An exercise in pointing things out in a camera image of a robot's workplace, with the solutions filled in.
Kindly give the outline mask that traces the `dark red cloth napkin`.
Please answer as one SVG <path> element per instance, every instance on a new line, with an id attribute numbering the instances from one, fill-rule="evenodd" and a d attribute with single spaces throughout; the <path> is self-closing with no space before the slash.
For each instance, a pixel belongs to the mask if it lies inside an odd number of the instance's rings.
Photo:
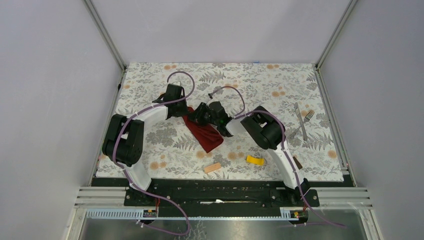
<path id="1" fill-rule="evenodd" d="M 198 125 L 189 120 L 188 115 L 184 115 L 182 118 L 186 127 L 190 130 L 206 153 L 210 153 L 224 142 L 220 133 L 210 124 L 205 126 Z"/>

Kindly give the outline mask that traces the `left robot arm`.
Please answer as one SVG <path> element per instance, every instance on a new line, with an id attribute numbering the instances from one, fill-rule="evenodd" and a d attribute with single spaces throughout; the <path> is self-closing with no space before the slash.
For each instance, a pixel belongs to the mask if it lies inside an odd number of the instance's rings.
<path id="1" fill-rule="evenodd" d="M 182 86 L 168 84 L 166 92 L 145 110 L 129 116 L 114 114 L 110 119 L 101 151 L 123 170 L 130 187 L 137 190 L 136 199 L 144 206 L 155 200 L 155 192 L 149 188 L 152 178 L 141 162 L 145 132 L 157 123 L 187 115 L 185 98 Z"/>

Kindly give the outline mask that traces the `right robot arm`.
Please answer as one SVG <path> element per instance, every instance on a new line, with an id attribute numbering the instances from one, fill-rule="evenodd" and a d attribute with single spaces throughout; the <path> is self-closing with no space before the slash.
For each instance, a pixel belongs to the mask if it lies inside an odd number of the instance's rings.
<path id="1" fill-rule="evenodd" d="M 218 101 L 202 102 L 188 119 L 199 126 L 213 125 L 223 137 L 248 133 L 252 140 L 266 150 L 282 175 L 287 201 L 304 208 L 315 204 L 310 183 L 300 172 L 300 164 L 289 151 L 286 129 L 281 121 L 262 106 L 238 116 L 229 116 Z"/>

